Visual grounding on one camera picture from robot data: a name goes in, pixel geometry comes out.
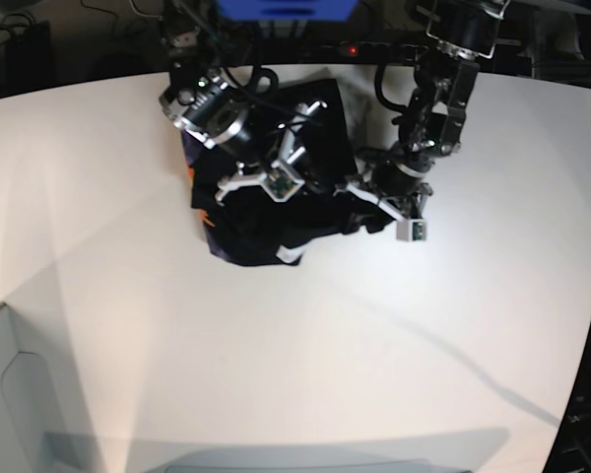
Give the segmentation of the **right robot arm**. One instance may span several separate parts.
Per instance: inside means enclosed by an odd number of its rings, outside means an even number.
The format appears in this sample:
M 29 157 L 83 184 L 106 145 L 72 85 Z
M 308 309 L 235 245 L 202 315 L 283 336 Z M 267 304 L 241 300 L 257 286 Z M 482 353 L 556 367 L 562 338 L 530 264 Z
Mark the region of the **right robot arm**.
M 164 115 L 205 149 L 221 149 L 236 162 L 236 173 L 218 182 L 217 203 L 245 187 L 289 201 L 306 185 L 296 169 L 307 154 L 297 134 L 317 124 L 327 102 L 278 104 L 279 79 L 262 64 L 260 32 L 239 34 L 203 14 L 198 1 L 164 2 L 159 23 L 169 59 L 169 85 L 159 98 Z

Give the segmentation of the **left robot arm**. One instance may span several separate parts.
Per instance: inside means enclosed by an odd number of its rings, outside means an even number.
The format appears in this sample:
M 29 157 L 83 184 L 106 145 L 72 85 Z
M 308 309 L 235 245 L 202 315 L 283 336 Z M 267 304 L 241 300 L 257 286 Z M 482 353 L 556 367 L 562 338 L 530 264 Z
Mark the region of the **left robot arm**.
M 416 60 L 415 88 L 400 105 L 383 94 L 389 63 L 377 66 L 374 90 L 385 108 L 396 112 L 398 139 L 389 150 L 357 152 L 364 169 L 348 177 L 341 193 L 358 199 L 355 223 L 371 233 L 392 222 L 423 216 L 432 195 L 425 178 L 436 160 L 460 146 L 466 108 L 480 71 L 478 58 L 493 56 L 505 1 L 410 1 L 407 8 L 425 27 L 428 49 Z

